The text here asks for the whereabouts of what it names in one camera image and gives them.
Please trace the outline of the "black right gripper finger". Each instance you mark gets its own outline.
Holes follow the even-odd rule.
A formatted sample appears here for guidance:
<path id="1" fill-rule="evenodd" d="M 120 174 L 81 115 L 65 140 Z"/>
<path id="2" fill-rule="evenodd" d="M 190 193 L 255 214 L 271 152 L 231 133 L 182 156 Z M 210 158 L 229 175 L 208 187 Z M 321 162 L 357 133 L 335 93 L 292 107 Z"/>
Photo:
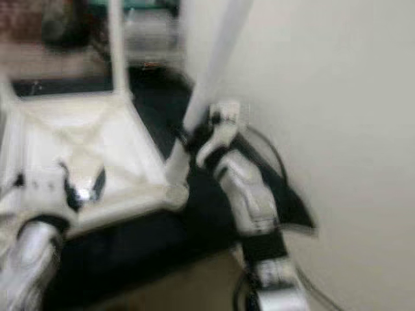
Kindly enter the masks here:
<path id="1" fill-rule="evenodd" d="M 184 128 L 183 124 L 173 125 L 172 130 L 183 149 L 185 151 L 191 151 L 195 140 L 193 140 L 192 134 Z"/>

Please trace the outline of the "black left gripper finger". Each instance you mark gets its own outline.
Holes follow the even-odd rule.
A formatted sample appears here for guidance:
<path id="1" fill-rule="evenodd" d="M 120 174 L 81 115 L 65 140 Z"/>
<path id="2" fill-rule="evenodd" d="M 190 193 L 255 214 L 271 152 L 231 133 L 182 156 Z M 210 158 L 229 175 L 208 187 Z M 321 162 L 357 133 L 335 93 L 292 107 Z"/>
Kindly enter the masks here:
<path id="1" fill-rule="evenodd" d="M 101 168 L 98 174 L 96 174 L 94 183 L 91 187 L 91 199 L 92 200 L 100 200 L 101 196 L 104 192 L 104 188 L 106 187 L 106 169 Z"/>

